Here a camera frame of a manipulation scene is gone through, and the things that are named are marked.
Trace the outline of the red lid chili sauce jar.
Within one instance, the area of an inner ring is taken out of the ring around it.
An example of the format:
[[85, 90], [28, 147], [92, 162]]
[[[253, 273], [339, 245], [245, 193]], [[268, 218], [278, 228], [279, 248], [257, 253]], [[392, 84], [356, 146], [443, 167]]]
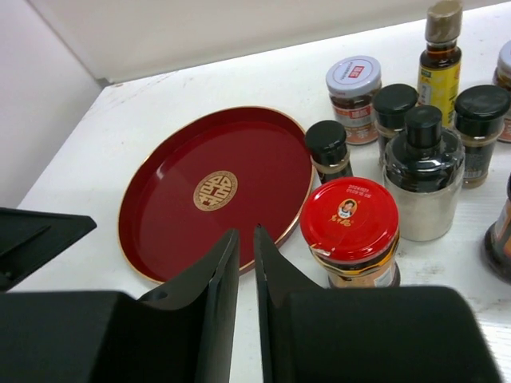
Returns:
[[400, 284], [395, 260], [398, 208], [373, 180], [345, 177], [316, 188], [303, 205], [300, 229], [332, 288]]

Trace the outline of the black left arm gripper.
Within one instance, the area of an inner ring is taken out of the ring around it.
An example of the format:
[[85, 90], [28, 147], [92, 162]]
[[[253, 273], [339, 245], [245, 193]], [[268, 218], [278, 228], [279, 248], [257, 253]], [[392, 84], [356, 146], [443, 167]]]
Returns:
[[7, 292], [97, 227], [87, 215], [1, 209], [1, 291]]

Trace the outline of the small black cap spice bottle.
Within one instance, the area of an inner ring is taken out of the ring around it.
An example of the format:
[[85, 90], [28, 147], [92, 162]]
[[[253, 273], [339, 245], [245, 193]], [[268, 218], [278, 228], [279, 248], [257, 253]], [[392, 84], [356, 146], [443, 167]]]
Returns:
[[304, 141], [321, 184], [353, 176], [347, 132], [338, 121], [321, 120], [313, 124]]

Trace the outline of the yellow label oil bottle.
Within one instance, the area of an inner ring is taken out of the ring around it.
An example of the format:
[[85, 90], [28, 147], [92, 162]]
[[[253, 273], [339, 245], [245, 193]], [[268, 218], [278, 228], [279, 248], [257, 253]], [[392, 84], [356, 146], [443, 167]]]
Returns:
[[461, 72], [463, 6], [459, 1], [439, 1], [427, 11], [426, 48], [419, 58], [418, 103], [432, 105], [442, 112], [442, 126], [454, 126], [454, 103]]

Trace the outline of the clear jar white powder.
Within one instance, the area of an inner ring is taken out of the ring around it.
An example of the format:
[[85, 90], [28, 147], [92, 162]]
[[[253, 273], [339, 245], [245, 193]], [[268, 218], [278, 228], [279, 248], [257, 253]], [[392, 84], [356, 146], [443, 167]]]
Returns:
[[383, 160], [383, 183], [398, 207], [404, 239], [427, 242], [451, 228], [464, 170], [463, 143], [442, 126], [441, 110], [431, 105], [409, 110]]

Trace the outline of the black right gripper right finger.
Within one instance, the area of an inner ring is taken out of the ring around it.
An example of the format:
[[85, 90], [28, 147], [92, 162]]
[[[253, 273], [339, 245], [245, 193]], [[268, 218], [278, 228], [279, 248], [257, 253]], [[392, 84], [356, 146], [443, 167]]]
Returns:
[[265, 382], [330, 382], [320, 349], [327, 338], [328, 291], [279, 251], [265, 227], [254, 232], [259, 335]]

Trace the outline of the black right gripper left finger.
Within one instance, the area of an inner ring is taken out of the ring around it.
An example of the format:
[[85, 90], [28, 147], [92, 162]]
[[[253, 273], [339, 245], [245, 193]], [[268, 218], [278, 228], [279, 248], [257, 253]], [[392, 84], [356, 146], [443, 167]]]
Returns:
[[159, 315], [149, 325], [146, 381], [228, 381], [239, 263], [240, 235], [229, 229], [195, 264], [140, 297]]

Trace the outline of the black cap pepper bottle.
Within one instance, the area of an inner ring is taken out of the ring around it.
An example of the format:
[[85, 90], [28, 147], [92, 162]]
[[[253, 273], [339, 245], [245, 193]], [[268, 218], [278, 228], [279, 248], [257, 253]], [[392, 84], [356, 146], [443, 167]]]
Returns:
[[455, 101], [454, 127], [465, 147], [464, 188], [481, 186], [488, 175], [504, 116], [510, 108], [509, 93], [496, 85], [476, 85]]

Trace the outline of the white lid sauce jar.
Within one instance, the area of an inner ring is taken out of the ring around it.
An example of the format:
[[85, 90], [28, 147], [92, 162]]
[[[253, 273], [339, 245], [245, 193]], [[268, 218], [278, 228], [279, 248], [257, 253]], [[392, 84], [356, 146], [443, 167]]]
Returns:
[[379, 61], [363, 55], [344, 58], [327, 71], [326, 85], [335, 118], [347, 132], [347, 143], [376, 141], [373, 99], [382, 88]]

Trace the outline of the red round tray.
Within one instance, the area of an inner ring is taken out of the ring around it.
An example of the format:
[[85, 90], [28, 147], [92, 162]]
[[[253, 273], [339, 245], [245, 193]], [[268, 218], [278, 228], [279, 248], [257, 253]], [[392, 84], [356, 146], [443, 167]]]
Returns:
[[240, 235], [240, 272], [254, 266], [253, 231], [276, 245], [299, 222], [315, 171], [303, 127], [270, 108], [223, 109], [171, 134], [125, 190], [118, 238], [126, 262], [165, 282], [196, 263], [229, 229]]

